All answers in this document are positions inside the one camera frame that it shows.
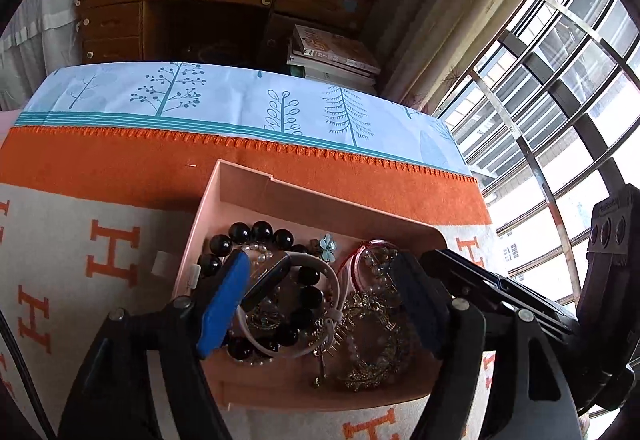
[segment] black bead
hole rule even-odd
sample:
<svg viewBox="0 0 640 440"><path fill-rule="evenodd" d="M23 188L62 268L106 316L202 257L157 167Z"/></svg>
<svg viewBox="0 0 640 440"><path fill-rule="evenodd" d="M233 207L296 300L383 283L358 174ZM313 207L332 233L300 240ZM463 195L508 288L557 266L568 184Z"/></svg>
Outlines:
<svg viewBox="0 0 640 440"><path fill-rule="evenodd" d="M256 340L258 341L258 344L260 344L260 346L266 348L267 350L271 350L272 352L278 351L278 341L276 341L275 338L266 336L260 337ZM272 357L262 353L260 350L255 350L255 353L258 354L259 357L264 357L265 359Z"/></svg>
<svg viewBox="0 0 640 440"><path fill-rule="evenodd" d="M258 243L270 241L273 236L273 228L266 221L256 221L251 228L251 236Z"/></svg>
<svg viewBox="0 0 640 440"><path fill-rule="evenodd" d="M200 275L210 277L218 273L222 267L222 260L213 254L202 254L198 258L198 264L200 265Z"/></svg>
<svg viewBox="0 0 640 440"><path fill-rule="evenodd" d="M318 308L322 304L322 292L315 286L305 286L300 291L300 304L304 308Z"/></svg>
<svg viewBox="0 0 640 440"><path fill-rule="evenodd" d="M318 284L320 273L310 266L301 266L298 270L298 282L302 285L313 286Z"/></svg>
<svg viewBox="0 0 640 440"><path fill-rule="evenodd" d="M300 243L298 243L297 245L294 245L291 247L291 251L292 252L300 252L303 254L308 254L309 253L309 249L306 248L306 246L304 245L300 245Z"/></svg>
<svg viewBox="0 0 640 440"><path fill-rule="evenodd" d="M226 350L234 359L246 360L254 352L254 345L246 337L231 337Z"/></svg>
<svg viewBox="0 0 640 440"><path fill-rule="evenodd" d="M291 317L289 318L291 326L298 330L306 330L313 325L315 320L313 310L309 308L298 308L291 312Z"/></svg>
<svg viewBox="0 0 640 440"><path fill-rule="evenodd" d="M276 332L273 334L273 338L278 341L280 346L293 346L298 342L298 331L287 324L281 324L276 328Z"/></svg>
<svg viewBox="0 0 640 440"><path fill-rule="evenodd" d="M234 243L244 245L251 237L251 229L246 223L238 221L229 227L229 237Z"/></svg>
<svg viewBox="0 0 640 440"><path fill-rule="evenodd" d="M217 234L209 241L209 248L212 253L219 257L225 257L231 254L231 250L234 247L231 243L231 238L228 235Z"/></svg>
<svg viewBox="0 0 640 440"><path fill-rule="evenodd" d="M273 233L273 242L278 250L290 250L293 246L293 234L287 229L278 229Z"/></svg>

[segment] teal stripe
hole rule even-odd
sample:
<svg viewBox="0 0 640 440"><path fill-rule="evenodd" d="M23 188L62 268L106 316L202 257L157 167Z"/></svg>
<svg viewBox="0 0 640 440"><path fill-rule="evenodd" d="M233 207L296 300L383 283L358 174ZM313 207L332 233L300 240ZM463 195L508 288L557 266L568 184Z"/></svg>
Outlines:
<svg viewBox="0 0 640 440"><path fill-rule="evenodd" d="M408 158L390 155L376 150L355 147L346 143L332 142L308 136L278 133L259 127L233 125L223 122L205 120L189 120L186 118L154 117L147 115L135 115L130 113L64 113L64 112L29 112L23 111L18 116L15 126L41 125L46 127L118 127L126 129L165 129L173 131L187 131L188 133L217 134L231 136L251 136L263 140L281 142L287 144L299 144L309 147L319 147L333 151L345 151L355 154L367 155L374 158L382 158L404 162L412 165L427 165L423 162ZM463 174L459 171L450 171L455 174Z"/></svg>

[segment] pink tray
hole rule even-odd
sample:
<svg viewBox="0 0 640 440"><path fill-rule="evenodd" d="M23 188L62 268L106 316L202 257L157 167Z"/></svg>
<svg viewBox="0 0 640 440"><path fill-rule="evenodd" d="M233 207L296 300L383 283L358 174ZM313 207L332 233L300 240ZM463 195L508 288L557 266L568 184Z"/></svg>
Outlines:
<svg viewBox="0 0 640 440"><path fill-rule="evenodd" d="M235 221L249 225L267 220L274 229L289 229L297 243L329 232L338 244L335 265L361 241L385 239L420 256L446 248L441 233L424 223L393 216L350 201L274 179L271 175L218 160L202 196L174 286L175 298L189 295L190 265L197 263L211 236L226 233ZM318 359L274 359L246 366L218 350L203 361L211 392L219 406L231 404L281 410L348 410L388 406L429 393L440 363L418 350L412 365L394 384L354 393L327 384L315 389Z"/></svg>

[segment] metal bolt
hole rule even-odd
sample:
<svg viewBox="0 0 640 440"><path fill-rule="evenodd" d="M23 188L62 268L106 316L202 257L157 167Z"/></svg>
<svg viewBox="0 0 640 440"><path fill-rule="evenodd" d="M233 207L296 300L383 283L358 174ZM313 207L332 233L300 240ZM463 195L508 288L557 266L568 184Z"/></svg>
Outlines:
<svg viewBox="0 0 640 440"><path fill-rule="evenodd" d="M110 321L122 321L124 319L124 310L122 308L116 308L109 312Z"/></svg>
<svg viewBox="0 0 640 440"><path fill-rule="evenodd" d="M455 308L456 310L464 312L465 310L469 309L469 301L463 299L462 297L456 297L451 302L451 306L453 306L453 308Z"/></svg>
<svg viewBox="0 0 640 440"><path fill-rule="evenodd" d="M181 295L174 299L174 308L178 310L184 310L191 306L191 298L186 295Z"/></svg>
<svg viewBox="0 0 640 440"><path fill-rule="evenodd" d="M518 312L518 317L526 323L533 322L533 312L527 309L522 309Z"/></svg>

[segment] white bangle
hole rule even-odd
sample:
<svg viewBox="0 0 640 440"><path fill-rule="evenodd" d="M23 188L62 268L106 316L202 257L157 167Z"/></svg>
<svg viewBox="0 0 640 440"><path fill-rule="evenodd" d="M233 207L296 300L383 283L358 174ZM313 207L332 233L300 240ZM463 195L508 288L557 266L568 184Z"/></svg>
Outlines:
<svg viewBox="0 0 640 440"><path fill-rule="evenodd" d="M300 252L287 252L287 254L291 258L292 266L308 266L323 274L329 282L333 298L331 308L325 310L324 314L322 315L322 326L324 327L324 333L320 335L320 338L315 343L301 350L295 349L295 346L290 346L286 351L274 352L273 350L268 350L267 348L262 346L254 338L251 330L249 329L249 326L247 325L246 313L244 312L244 310L242 310L240 305L238 305L238 307L236 308L236 318L238 319L238 325L242 330L242 333L249 340L249 342L253 344L256 350L264 353L269 357L295 359L296 357L301 357L309 354L312 351L320 348L321 346L325 348L329 347L333 343L335 336L335 327L336 325L340 324L340 321L342 320L342 307L344 306L345 298L341 297L341 294L343 290L347 290L347 287L343 287L341 289L340 282L338 281L338 277L336 276L334 269L321 259L310 254Z"/></svg>

